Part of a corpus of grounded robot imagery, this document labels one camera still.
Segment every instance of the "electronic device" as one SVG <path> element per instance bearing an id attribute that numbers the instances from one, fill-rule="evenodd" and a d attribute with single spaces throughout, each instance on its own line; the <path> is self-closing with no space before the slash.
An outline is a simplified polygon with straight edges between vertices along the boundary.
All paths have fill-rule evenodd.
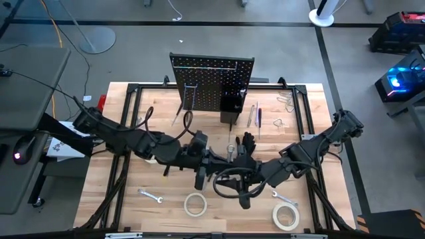
<path id="1" fill-rule="evenodd" d="M 425 12 L 398 12 L 386 18 L 384 24 L 369 39 L 372 52 L 409 53 L 425 44 Z"/>
<path id="2" fill-rule="evenodd" d="M 382 102 L 404 102 L 425 90 L 425 45 L 419 45 L 375 82 Z"/>
<path id="3" fill-rule="evenodd" d="M 24 165 L 30 161 L 33 156 L 33 147 L 35 144 L 35 136 L 28 134 L 22 136 L 13 148 L 13 161 L 18 165 Z"/>

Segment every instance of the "floor stripe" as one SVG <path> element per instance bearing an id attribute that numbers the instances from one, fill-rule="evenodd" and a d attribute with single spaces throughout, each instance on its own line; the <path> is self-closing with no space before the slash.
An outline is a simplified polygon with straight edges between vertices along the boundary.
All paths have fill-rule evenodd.
<path id="1" fill-rule="evenodd" d="M 78 20 L 82 26 L 188 26 L 188 27 L 314 27 L 312 23 L 286 22 L 202 22 L 202 21 L 89 21 Z M 48 19 L 13 19 L 13 24 L 51 25 Z M 57 25 L 73 25 L 72 21 L 56 20 Z M 335 23 L 336 28 L 377 28 L 380 24 Z"/>
<path id="2" fill-rule="evenodd" d="M 310 9 L 315 9 L 315 4 L 313 0 L 308 0 Z M 315 27 L 317 42 L 319 43 L 320 54 L 323 60 L 323 65 L 325 67 L 325 73 L 327 77 L 327 82 L 329 84 L 329 88 L 331 90 L 331 95 L 333 99 L 333 104 L 335 105 L 335 109 L 343 109 L 343 105 L 341 102 L 341 98 L 339 97 L 337 83 L 335 81 L 335 77 L 333 75 L 331 62 L 329 60 L 329 55 L 327 54 L 325 39 L 323 38 L 323 32 L 320 27 Z M 345 143 L 345 152 L 347 153 L 348 161 L 350 164 L 351 174 L 353 175 L 354 186 L 356 188 L 357 197 L 359 199 L 360 209 L 362 214 L 370 214 L 371 208 L 369 206 L 369 202 L 366 196 L 365 186 L 363 184 L 363 180 L 361 178 L 359 164 L 357 163 L 357 158 L 354 152 L 353 142 L 351 139 L 348 139 Z"/>

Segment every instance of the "pegboard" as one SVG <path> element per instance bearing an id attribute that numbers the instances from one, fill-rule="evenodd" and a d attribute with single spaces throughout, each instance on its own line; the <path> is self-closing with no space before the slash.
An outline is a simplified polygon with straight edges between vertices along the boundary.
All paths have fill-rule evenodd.
<path id="1" fill-rule="evenodd" d="M 254 58 L 170 53 L 170 60 L 184 110 L 219 112 L 223 97 L 247 91 L 254 67 Z"/>

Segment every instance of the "tape roll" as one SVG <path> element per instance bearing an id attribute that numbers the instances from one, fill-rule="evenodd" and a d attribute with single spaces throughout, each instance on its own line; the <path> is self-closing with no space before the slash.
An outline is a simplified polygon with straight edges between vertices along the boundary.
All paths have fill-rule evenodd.
<path id="1" fill-rule="evenodd" d="M 204 208 L 198 214 L 193 214 L 192 212 L 189 212 L 189 210 L 187 209 L 187 202 L 189 201 L 189 198 L 191 197 L 200 197 L 204 201 Z M 188 214 L 189 216 L 193 216 L 193 217 L 202 216 L 207 210 L 207 199 L 201 193 L 191 193 L 186 197 L 184 207 L 185 207 L 186 214 Z"/>
<path id="2" fill-rule="evenodd" d="M 285 226 L 285 225 L 283 225 L 282 223 L 280 223 L 279 222 L 279 220 L 278 220 L 278 211 L 281 209 L 281 208 L 289 208 L 290 210 L 291 210 L 291 212 L 292 212 L 292 214 L 293 214 L 293 216 L 294 216 L 294 220 L 293 220 L 293 222 L 289 225 L 289 226 Z M 290 203 L 288 203 L 288 202 L 282 202 L 282 203 L 280 203 L 280 204 L 277 204 L 274 208 L 273 208 L 273 214 L 272 214 L 272 216 L 273 216 L 273 222 L 274 222 L 274 224 L 280 229 L 280 230 L 284 230 L 284 231 L 291 231 L 291 230 L 293 230 L 293 229 L 295 229 L 297 226 L 298 226 L 298 224 L 299 224 L 299 211 L 298 211 L 298 209 L 294 206 L 294 205 L 292 205 L 292 204 L 290 204 Z"/>

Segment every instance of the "desk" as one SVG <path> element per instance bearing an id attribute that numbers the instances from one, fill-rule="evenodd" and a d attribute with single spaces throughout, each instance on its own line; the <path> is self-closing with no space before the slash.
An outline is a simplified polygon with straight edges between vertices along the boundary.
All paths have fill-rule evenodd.
<path id="1" fill-rule="evenodd" d="M 319 133 L 331 125 L 325 94 L 321 84 L 306 84 L 306 86 L 315 131 Z M 127 83 L 112 82 L 110 84 L 103 111 L 105 117 L 120 121 L 126 89 Z M 255 160 L 267 161 L 277 158 L 279 150 L 299 140 L 295 113 L 287 112 L 283 103 L 277 101 L 276 97 L 278 96 L 278 92 L 273 90 L 249 90 L 244 110 L 239 116 L 237 126 L 232 131 L 232 144 L 234 144 L 234 138 L 237 135 L 243 135 L 245 131 L 249 131 L 257 137 L 258 128 L 255 127 L 254 122 L 249 129 L 246 124 L 251 105 L 256 104 L 259 100 L 260 107 L 263 109 L 263 120 L 261 139 L 256 140 L 257 148 L 253 154 Z M 132 115 L 134 97 L 131 100 L 127 124 Z M 149 129 L 164 131 L 169 135 L 176 136 L 183 129 L 183 112 L 177 118 L 175 125 L 171 127 L 179 104 L 180 98 L 177 90 L 143 89 L 139 117 L 144 117 L 148 107 L 153 106 L 155 110 L 149 120 Z M 202 130 L 209 137 L 208 145 L 216 153 L 225 156 L 228 145 L 228 125 L 220 123 L 220 113 L 193 112 L 193 114 L 191 129 Z M 281 118 L 285 123 L 285 126 L 279 130 L 273 125 L 273 121 L 277 118 Z M 191 135 L 187 134 L 180 139 L 180 142 L 182 144 L 189 142 L 190 138 Z M 74 226 L 84 224 L 103 201 L 111 163 L 111 153 L 101 153 L 91 158 Z M 237 199 L 219 197 L 209 183 L 203 193 L 208 202 L 207 211 L 199 218 L 191 218 L 186 215 L 183 202 L 188 194 L 196 191 L 193 187 L 195 174 L 191 170 L 179 171 L 177 168 L 172 168 L 169 176 L 165 178 L 162 176 L 164 168 L 162 165 L 146 163 L 135 155 L 131 156 L 120 220 L 121 230 L 124 226 L 131 226 L 132 231 L 142 232 L 282 232 L 272 222 L 273 207 L 281 200 L 272 198 L 270 187 L 266 187 L 259 197 L 251 199 L 250 209 L 243 210 Z M 329 200 L 347 224 L 355 227 L 339 161 L 331 155 L 327 155 L 323 163 L 323 172 Z M 163 203 L 157 204 L 151 198 L 138 195 L 138 188 L 144 188 L 154 195 L 162 196 Z M 291 177 L 279 185 L 277 191 L 299 204 L 301 219 L 299 226 L 294 231 L 303 232 L 303 228 L 313 229 L 305 178 L 294 179 Z M 223 192 L 236 193 L 225 189 Z M 112 203 L 108 226 L 113 219 L 114 205 Z M 321 223 L 325 225 L 323 207 L 318 203 L 317 208 Z"/>

